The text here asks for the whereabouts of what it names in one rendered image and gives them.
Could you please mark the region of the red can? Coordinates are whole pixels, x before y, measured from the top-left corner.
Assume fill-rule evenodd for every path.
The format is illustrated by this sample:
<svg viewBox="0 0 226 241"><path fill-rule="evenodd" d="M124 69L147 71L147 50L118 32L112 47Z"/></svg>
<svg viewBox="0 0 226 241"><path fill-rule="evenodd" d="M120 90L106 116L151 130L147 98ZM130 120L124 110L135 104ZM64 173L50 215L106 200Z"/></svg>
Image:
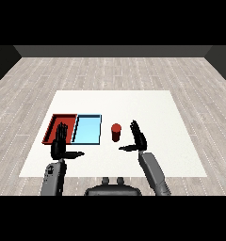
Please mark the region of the red can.
<svg viewBox="0 0 226 241"><path fill-rule="evenodd" d="M111 126L112 140L118 142L121 136L121 126L118 123L114 123Z"/></svg>

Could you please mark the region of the dark grey robot body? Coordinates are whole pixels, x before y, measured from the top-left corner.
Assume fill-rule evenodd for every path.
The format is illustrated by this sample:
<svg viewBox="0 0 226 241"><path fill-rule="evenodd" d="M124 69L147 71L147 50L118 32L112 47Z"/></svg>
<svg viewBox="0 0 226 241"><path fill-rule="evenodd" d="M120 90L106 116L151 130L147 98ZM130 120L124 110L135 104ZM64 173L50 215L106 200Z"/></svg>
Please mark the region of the dark grey robot body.
<svg viewBox="0 0 226 241"><path fill-rule="evenodd" d="M122 177L117 178L117 183L111 185L109 178L104 177L100 185L88 188L85 196L141 196L138 188L126 185Z"/></svg>

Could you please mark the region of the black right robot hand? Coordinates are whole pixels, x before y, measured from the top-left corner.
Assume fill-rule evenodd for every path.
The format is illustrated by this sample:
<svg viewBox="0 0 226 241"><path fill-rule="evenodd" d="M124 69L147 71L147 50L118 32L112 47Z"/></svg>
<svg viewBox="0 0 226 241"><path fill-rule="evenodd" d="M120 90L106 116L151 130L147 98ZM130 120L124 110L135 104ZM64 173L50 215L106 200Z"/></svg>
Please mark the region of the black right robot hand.
<svg viewBox="0 0 226 241"><path fill-rule="evenodd" d="M126 152L132 152L132 151L146 151L147 150L147 140L144 134L140 131L139 126L135 120L132 120L130 124L130 128L134 137L135 143L133 145L128 146L122 146L120 147L120 150L126 151Z"/></svg>

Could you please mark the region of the red shallow open box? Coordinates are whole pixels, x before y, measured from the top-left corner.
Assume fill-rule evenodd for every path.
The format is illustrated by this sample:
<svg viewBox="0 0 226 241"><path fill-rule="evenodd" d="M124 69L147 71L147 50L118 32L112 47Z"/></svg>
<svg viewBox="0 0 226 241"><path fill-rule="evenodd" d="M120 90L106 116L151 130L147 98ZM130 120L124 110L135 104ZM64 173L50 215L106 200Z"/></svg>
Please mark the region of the red shallow open box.
<svg viewBox="0 0 226 241"><path fill-rule="evenodd" d="M57 137L57 127L62 123L68 126L66 144L70 145L73 139L73 130L76 123L76 114L54 114L49 122L42 144L51 145Z"/></svg>

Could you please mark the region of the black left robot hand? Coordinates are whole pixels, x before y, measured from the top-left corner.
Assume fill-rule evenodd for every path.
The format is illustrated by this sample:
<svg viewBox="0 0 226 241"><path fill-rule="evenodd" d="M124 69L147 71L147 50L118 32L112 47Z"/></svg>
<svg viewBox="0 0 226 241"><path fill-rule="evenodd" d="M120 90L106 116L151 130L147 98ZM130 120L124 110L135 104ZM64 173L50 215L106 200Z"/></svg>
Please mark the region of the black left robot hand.
<svg viewBox="0 0 226 241"><path fill-rule="evenodd" d="M68 126L65 123L60 123L56 128L56 137L51 145L51 157L53 160L61 158L75 159L84 155L82 152L67 152L66 151L66 137Z"/></svg>

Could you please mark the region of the light blue shallow open box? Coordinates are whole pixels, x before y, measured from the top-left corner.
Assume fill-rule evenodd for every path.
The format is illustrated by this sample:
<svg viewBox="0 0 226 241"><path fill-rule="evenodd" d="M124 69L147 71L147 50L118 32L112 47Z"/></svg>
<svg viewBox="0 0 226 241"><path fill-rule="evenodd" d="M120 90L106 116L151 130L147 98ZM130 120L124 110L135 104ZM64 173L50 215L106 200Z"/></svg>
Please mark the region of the light blue shallow open box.
<svg viewBox="0 0 226 241"><path fill-rule="evenodd" d="M73 145L99 145L102 116L100 114L79 114L73 127Z"/></svg>

